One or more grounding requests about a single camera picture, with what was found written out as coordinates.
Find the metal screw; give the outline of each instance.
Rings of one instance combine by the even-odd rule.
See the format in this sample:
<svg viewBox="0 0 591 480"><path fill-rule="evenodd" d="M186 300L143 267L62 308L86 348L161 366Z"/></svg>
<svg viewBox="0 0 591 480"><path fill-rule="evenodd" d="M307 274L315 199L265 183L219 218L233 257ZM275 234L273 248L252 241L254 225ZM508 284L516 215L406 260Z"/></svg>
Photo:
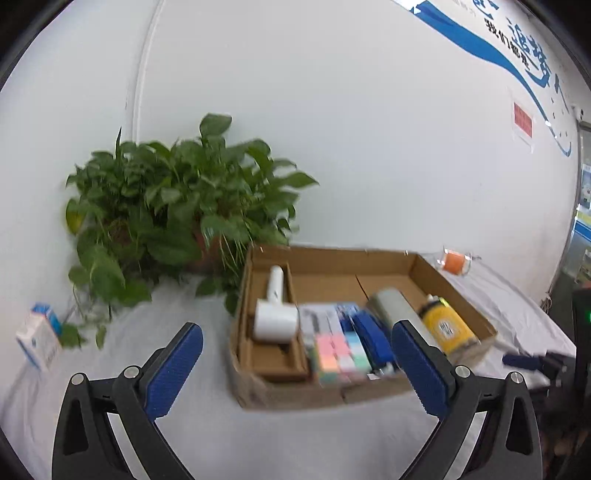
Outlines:
<svg viewBox="0 0 591 480"><path fill-rule="evenodd" d="M123 372L125 378L135 378L139 375L138 367L127 367Z"/></svg>
<svg viewBox="0 0 591 480"><path fill-rule="evenodd" d="M468 367L464 367L463 365L458 365L456 367L456 374L458 377L468 378L470 376L470 369Z"/></svg>
<svg viewBox="0 0 591 480"><path fill-rule="evenodd" d="M76 374L72 377L72 385L80 385L84 381L84 375Z"/></svg>
<svg viewBox="0 0 591 480"><path fill-rule="evenodd" d="M511 372L511 375L509 377L515 383L523 383L523 375L521 375L519 372Z"/></svg>

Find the red sign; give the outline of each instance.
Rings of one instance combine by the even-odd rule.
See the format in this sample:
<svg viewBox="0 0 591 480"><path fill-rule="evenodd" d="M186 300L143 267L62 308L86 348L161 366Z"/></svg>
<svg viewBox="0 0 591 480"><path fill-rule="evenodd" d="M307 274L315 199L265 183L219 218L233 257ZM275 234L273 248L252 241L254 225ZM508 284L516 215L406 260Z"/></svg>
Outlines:
<svg viewBox="0 0 591 480"><path fill-rule="evenodd" d="M531 117L524 112L524 110L513 103L515 106L515 124L521 128L530 138L534 137L534 124L531 121Z"/></svg>

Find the white tablecloth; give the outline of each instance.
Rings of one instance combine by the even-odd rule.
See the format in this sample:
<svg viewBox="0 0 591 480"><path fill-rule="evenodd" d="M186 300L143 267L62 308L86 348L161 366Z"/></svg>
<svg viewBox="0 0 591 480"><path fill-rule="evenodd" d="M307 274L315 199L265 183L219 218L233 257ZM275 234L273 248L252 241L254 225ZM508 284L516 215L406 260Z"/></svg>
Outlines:
<svg viewBox="0 0 591 480"><path fill-rule="evenodd" d="M499 340L530 353L554 350L574 355L574 345L531 300L480 261L467 277L448 280L497 328ZM70 377L117 376L143 364L186 322L203 328L203 355L168 416L157 421L177 456L203 480L373 480L397 479L435 427L414 393L333 409L272 413L242 410L229 391L225 349L230 317L221 298L195 299L195 282L179 288L164 283L151 304L115 320L105 348L65 351L48 374L27 367L0 411L0 421L24 465L37 480L51 478L53 439ZM493 348L475 369L505 378L503 352ZM543 382L525 374L528 386ZM132 473L148 478L117 416L115 434ZM468 460L482 426L479 414L456 462L455 479Z"/></svg>

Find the cardboard box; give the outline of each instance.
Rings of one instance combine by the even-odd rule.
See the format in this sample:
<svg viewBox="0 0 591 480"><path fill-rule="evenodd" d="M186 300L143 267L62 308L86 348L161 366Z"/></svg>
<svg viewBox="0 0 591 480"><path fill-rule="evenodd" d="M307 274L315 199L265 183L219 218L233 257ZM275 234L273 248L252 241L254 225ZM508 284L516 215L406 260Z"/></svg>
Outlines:
<svg viewBox="0 0 591 480"><path fill-rule="evenodd" d="M230 382L244 408L334 407L411 389L402 373L321 387L312 379L300 338L287 347L254 342L256 300L265 297L272 265L281 265L286 272L284 298L290 303L353 301L363 307L377 291L395 287L418 311L427 303L428 294L444 297L481 342L466 350L456 364L473 368L496 336L493 326L418 254L256 245L247 257L229 344Z"/></svg>

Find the yellow bottle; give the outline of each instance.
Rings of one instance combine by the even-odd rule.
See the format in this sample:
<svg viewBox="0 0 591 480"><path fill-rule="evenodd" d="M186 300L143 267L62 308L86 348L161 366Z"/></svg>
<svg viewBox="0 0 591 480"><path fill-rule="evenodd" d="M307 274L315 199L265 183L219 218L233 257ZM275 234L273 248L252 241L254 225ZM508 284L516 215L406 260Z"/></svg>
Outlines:
<svg viewBox="0 0 591 480"><path fill-rule="evenodd" d="M429 295L429 303L419 315L447 356L455 356L479 343L478 337L444 299Z"/></svg>

